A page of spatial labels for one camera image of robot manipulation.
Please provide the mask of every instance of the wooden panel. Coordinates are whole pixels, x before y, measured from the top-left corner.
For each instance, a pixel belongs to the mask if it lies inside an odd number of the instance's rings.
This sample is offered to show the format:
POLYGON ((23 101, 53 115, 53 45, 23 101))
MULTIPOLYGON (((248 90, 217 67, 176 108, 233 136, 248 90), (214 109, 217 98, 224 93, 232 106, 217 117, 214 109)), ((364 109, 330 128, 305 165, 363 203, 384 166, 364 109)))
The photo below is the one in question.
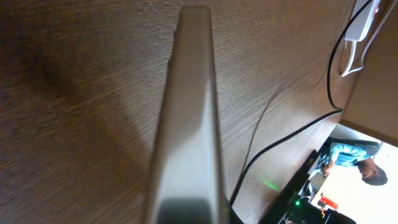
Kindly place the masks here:
POLYGON ((398 7, 378 33, 342 123, 398 146, 398 7))
MULTIPOLYGON (((1 194, 8 223, 137 223, 185 1, 3 1, 1 194)), ((353 1, 209 1, 226 195, 249 158, 332 110, 325 73, 353 1)), ((356 80, 333 66, 336 104, 356 80)), ((254 223, 339 117, 257 161, 234 208, 254 223)))

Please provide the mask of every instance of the white power strip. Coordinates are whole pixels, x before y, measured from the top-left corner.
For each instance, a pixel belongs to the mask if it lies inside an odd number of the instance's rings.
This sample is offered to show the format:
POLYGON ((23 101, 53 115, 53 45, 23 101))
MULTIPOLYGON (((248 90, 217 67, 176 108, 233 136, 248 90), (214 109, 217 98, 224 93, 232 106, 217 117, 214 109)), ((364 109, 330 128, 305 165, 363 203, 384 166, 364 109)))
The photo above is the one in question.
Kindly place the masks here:
MULTIPOLYGON (((367 2, 367 0, 356 0, 351 18, 367 2)), ((375 13, 379 10, 380 0, 373 0, 371 4, 358 15, 355 21, 350 25, 345 35, 345 40, 362 41, 368 34, 375 13)))

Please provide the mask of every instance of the white cable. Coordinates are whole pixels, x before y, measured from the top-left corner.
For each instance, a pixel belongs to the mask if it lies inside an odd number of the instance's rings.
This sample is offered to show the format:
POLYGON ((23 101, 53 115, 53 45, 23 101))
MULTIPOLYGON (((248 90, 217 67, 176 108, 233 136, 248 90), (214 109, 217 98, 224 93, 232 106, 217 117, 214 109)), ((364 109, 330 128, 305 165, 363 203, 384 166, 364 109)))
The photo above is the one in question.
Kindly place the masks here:
POLYGON ((377 33, 380 31, 380 29, 381 29, 381 27, 383 26, 384 22, 385 22, 385 21, 387 20, 387 18, 389 17, 389 15, 390 15, 392 9, 394 8, 394 6, 396 5, 397 1, 398 1, 398 0, 394 0, 394 2, 391 4, 390 8, 389 8, 388 11, 386 12, 386 15, 384 15, 383 19, 381 20, 380 24, 378 25, 378 27, 377 27, 376 30, 374 31, 373 35, 371 36, 371 38, 370 38, 370 39, 368 40, 368 42, 366 43, 365 48, 364 48, 363 51, 362 51, 361 58, 359 59, 359 67, 354 68, 354 69, 352 69, 352 70, 350 70, 350 69, 351 69, 351 66, 352 66, 352 64, 353 64, 353 63, 351 62, 351 60, 352 60, 352 61, 354 60, 356 42, 353 41, 353 42, 351 43, 351 50, 350 50, 349 61, 348 61, 348 63, 347 63, 346 69, 343 71, 343 73, 340 74, 342 77, 344 77, 344 76, 346 76, 346 75, 348 75, 348 74, 350 74, 350 73, 357 72, 357 71, 359 71, 359 70, 361 70, 361 69, 363 68, 363 62, 364 62, 364 59, 365 59, 365 56, 366 56, 366 52, 367 52, 368 49, 369 49, 369 46, 372 44, 372 41, 373 41, 374 38, 376 37, 377 33))

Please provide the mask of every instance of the black hair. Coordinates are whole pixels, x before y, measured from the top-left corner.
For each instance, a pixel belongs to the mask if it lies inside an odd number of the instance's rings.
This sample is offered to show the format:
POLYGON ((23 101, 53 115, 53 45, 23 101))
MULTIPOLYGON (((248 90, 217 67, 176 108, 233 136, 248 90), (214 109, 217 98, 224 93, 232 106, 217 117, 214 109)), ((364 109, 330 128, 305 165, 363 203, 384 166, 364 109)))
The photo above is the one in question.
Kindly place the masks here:
POLYGON ((377 167, 377 174, 373 174, 370 177, 363 178, 363 181, 373 186, 380 186, 386 184, 388 181, 386 173, 380 167, 378 166, 376 167, 377 167))

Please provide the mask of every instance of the blue shirt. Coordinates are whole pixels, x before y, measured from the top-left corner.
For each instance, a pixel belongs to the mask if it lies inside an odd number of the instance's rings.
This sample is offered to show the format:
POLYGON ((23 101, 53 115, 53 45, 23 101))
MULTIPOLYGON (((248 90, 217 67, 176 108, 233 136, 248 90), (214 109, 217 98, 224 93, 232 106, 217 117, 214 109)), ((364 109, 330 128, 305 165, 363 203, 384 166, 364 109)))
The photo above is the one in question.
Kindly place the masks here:
POLYGON ((333 142, 330 144, 330 159, 340 166, 356 166, 356 163, 369 159, 364 147, 333 142))

